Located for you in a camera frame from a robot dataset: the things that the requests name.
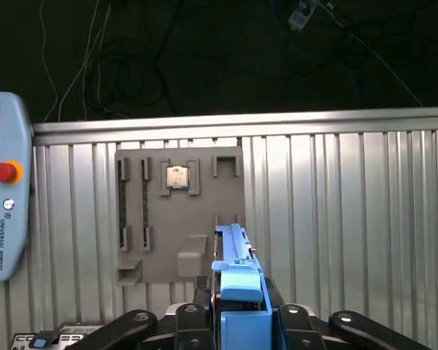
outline universal robots logo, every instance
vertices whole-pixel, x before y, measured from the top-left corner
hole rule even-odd
[[[0,220],[0,271],[3,270],[3,256],[5,250],[5,224],[11,219],[10,213],[5,213],[5,218]]]

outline screw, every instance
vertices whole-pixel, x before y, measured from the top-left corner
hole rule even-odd
[[[339,314],[337,318],[343,322],[352,322],[353,320],[353,317],[349,314]]]
[[[291,314],[298,314],[299,313],[299,308],[297,308],[295,305],[289,305],[287,307],[287,310],[291,313]]]
[[[147,321],[149,316],[145,312],[140,312],[139,314],[134,315],[133,319],[137,322]]]
[[[196,308],[195,305],[187,305],[186,308],[185,308],[185,311],[187,311],[187,312],[197,312],[198,309]]]

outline dark background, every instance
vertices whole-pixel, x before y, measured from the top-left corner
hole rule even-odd
[[[112,1],[101,53],[96,45],[88,60],[87,119],[418,106],[323,9],[296,33],[287,19],[297,0],[269,1]],[[344,15],[341,22],[390,64],[424,106],[438,106],[438,1],[332,3]],[[0,0],[0,90],[22,96],[34,123],[43,121],[54,101],[41,60],[40,4]],[[100,1],[91,45],[108,4]],[[45,2],[45,59],[59,98],[82,66],[95,5],[96,0]],[[329,52],[333,55],[323,64],[308,57]],[[122,115],[101,110],[97,61],[102,104]],[[358,103],[348,74],[358,85]],[[61,121],[85,118],[82,86],[80,76]],[[58,105],[47,121],[58,121]]]

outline red button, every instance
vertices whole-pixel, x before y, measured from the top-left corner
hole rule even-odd
[[[0,182],[12,182],[17,175],[18,170],[13,164],[0,163]]]

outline corrugated metal wall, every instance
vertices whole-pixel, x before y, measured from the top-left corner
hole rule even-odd
[[[438,349],[438,131],[281,130],[242,137],[242,148],[247,231],[283,297],[322,317],[361,312]],[[37,142],[28,247],[0,284],[0,349],[16,332],[108,322],[133,308],[162,315],[192,299],[192,284],[115,283],[114,154],[237,138],[123,135],[130,141]]]

